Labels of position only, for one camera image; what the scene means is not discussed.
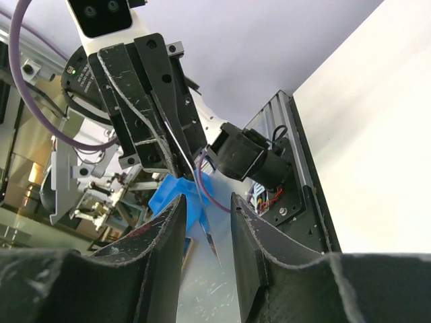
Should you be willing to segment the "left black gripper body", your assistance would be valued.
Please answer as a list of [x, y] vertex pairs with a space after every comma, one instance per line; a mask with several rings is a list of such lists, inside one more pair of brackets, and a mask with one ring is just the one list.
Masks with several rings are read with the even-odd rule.
[[206, 145], [181, 42], [134, 40], [87, 55], [78, 47], [61, 75], [63, 95], [107, 116], [124, 151], [122, 166], [194, 168]]

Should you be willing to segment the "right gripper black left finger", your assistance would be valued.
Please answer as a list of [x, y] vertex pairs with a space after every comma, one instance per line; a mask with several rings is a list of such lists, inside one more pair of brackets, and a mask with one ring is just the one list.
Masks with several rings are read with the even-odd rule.
[[1, 251], [2, 322], [174, 322], [187, 201], [84, 256], [72, 249]]

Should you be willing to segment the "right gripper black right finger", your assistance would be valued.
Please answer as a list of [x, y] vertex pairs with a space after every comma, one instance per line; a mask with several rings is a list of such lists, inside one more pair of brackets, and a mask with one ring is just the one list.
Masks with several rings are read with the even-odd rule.
[[429, 322], [430, 255], [320, 253], [231, 198], [243, 322]]

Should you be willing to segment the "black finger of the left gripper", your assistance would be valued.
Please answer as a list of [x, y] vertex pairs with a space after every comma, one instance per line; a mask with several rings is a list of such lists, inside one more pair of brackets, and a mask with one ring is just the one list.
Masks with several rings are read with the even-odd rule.
[[178, 159], [151, 96], [151, 85], [134, 45], [118, 44], [96, 54], [96, 83], [123, 148], [148, 172], [178, 175]]
[[169, 147], [178, 159], [181, 172], [193, 171], [196, 152], [194, 120], [176, 92], [176, 76], [172, 60], [161, 34], [150, 34], [133, 41], [141, 64], [151, 85], [151, 96], [167, 131]]

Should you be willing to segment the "black VIP card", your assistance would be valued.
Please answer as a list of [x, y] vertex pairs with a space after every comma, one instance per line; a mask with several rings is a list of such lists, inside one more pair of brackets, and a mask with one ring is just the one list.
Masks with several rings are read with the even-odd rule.
[[205, 205], [204, 205], [204, 202], [203, 202], [203, 198], [201, 196], [201, 191], [199, 189], [199, 184], [198, 184], [197, 177], [196, 177], [194, 168], [192, 166], [192, 163], [189, 161], [189, 159], [188, 159], [188, 157], [187, 157], [184, 149], [181, 147], [178, 139], [174, 136], [174, 132], [173, 132], [171, 126], [170, 126], [170, 123], [167, 120], [165, 120], [164, 124], [165, 124], [166, 128], [168, 129], [168, 132], [170, 133], [170, 135], [171, 135], [173, 141], [175, 142], [176, 146], [178, 147], [178, 150], [180, 151], [181, 155], [183, 156], [183, 158], [184, 158], [184, 160], [185, 160], [188, 168], [191, 171], [191, 175], [193, 177], [193, 182], [195, 183], [195, 186], [196, 186], [197, 196], [199, 197], [199, 201], [201, 203], [202, 212], [203, 212], [203, 214], [199, 218], [199, 223], [200, 223], [200, 226], [201, 226], [201, 228], [203, 230], [203, 233], [205, 234], [205, 237], [207, 239], [209, 247], [211, 248], [211, 251], [213, 252], [215, 258], [217, 259], [219, 266], [222, 267], [222, 263], [221, 263], [221, 260], [220, 260], [220, 255], [218, 254], [218, 250], [216, 248], [216, 244], [215, 244], [215, 242], [213, 240], [213, 236], [211, 234], [211, 227], [210, 227], [210, 224], [209, 224], [209, 219], [208, 219], [207, 211], [206, 211], [206, 208], [205, 208]]

